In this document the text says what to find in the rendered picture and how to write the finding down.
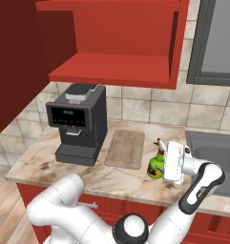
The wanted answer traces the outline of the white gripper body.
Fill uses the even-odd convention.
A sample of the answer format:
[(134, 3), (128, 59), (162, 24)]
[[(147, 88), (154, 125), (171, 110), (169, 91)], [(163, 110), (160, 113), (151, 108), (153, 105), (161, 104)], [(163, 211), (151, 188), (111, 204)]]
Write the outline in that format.
[(163, 179), (167, 182), (181, 184), (183, 182), (183, 146), (175, 141), (169, 141), (164, 157)]

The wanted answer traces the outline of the green spray bottle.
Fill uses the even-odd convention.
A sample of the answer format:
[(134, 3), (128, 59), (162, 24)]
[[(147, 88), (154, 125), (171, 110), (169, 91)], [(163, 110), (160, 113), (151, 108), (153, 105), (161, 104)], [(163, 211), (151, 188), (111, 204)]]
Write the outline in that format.
[(160, 138), (157, 139), (155, 145), (158, 146), (157, 155), (150, 159), (147, 174), (153, 179), (160, 179), (164, 174), (166, 147)]

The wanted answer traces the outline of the grey sink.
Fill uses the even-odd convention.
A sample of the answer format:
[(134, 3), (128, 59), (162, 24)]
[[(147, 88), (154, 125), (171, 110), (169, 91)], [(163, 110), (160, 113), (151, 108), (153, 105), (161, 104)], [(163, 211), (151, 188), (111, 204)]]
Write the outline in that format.
[(215, 195), (230, 197), (230, 135), (186, 131), (187, 146), (193, 157), (219, 164), (225, 172), (224, 182)]

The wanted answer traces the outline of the wooden cutting board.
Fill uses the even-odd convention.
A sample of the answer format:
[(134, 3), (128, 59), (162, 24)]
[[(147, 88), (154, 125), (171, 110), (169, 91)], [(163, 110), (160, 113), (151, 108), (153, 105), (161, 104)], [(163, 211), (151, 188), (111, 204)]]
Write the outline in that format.
[(116, 130), (104, 164), (110, 167), (139, 170), (144, 140), (144, 132)]

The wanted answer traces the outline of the dark red cabinet door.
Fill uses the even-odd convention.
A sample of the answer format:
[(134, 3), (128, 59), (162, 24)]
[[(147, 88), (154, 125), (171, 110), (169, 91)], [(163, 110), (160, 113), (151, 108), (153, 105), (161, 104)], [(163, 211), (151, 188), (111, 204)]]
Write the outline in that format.
[(34, 0), (0, 0), (0, 132), (49, 84)]

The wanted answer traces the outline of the red base cabinets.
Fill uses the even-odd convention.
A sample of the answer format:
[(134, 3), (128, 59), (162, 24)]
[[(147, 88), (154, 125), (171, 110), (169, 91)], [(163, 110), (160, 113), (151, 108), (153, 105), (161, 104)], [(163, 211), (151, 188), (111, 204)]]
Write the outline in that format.
[[(82, 194), (83, 203), (96, 203), (94, 211), (108, 224), (113, 225), (124, 214), (137, 213), (152, 224), (166, 207), (137, 203), (121, 199)], [(230, 217), (197, 213), (182, 244), (230, 244)]]

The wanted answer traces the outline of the black coffee machine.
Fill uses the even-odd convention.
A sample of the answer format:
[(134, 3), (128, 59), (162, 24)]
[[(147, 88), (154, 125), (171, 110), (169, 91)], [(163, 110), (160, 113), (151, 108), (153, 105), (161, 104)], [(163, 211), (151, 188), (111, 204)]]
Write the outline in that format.
[(46, 103), (49, 125), (59, 129), (58, 162), (93, 166), (107, 135), (106, 87), (71, 84)]

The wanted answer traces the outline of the red open wall cabinet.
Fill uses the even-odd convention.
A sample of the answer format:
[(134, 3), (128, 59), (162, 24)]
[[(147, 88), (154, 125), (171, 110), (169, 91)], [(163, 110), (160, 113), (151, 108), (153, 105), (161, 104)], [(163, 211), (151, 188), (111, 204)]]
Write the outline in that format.
[(189, 1), (37, 1), (49, 78), (175, 89)]

